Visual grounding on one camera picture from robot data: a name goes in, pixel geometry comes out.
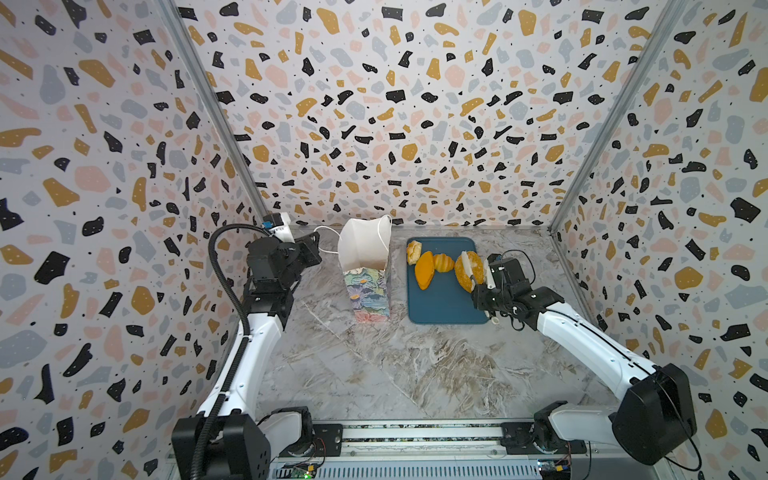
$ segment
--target marble floor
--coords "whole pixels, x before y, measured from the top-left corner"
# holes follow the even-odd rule
[[[321,247],[335,250],[336,235],[319,232]],[[503,320],[476,326],[412,323],[405,256],[406,239],[417,236],[470,237],[481,257],[525,250],[536,268],[534,288],[549,286],[580,310],[543,230],[395,228],[390,320],[357,323],[339,261],[323,253],[323,263],[304,273],[296,291],[264,376],[257,415],[308,406],[315,419],[521,418],[555,400],[615,404],[583,364],[529,328],[516,332]]]

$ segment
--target patterned wall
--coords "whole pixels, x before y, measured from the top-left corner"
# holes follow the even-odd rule
[[[235,333],[250,208],[153,9],[0,3],[0,477],[158,478]]]
[[[542,225],[662,0],[177,4],[267,207]]]
[[[692,478],[768,469],[767,9],[690,3],[557,233],[607,331],[688,375]]]

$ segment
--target white cord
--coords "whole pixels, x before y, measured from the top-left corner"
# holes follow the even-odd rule
[[[339,239],[341,240],[341,233],[339,233],[339,232],[335,231],[335,230],[334,230],[333,228],[331,228],[331,227],[326,227],[325,225],[320,225],[319,227],[315,228],[315,230],[313,230],[313,232],[316,232],[316,231],[318,231],[318,230],[319,230],[319,229],[321,229],[321,228],[327,228],[328,230],[331,230],[331,231],[332,231],[332,232],[334,232],[336,235],[338,235],[338,236],[339,236]],[[321,252],[325,252],[325,253],[333,253],[334,255],[338,255],[338,254],[339,254],[339,252],[332,252],[332,251],[330,251],[330,250],[323,250],[323,249],[322,249],[322,248],[320,248],[320,247],[317,247],[317,249],[318,249],[318,250],[320,250]]]

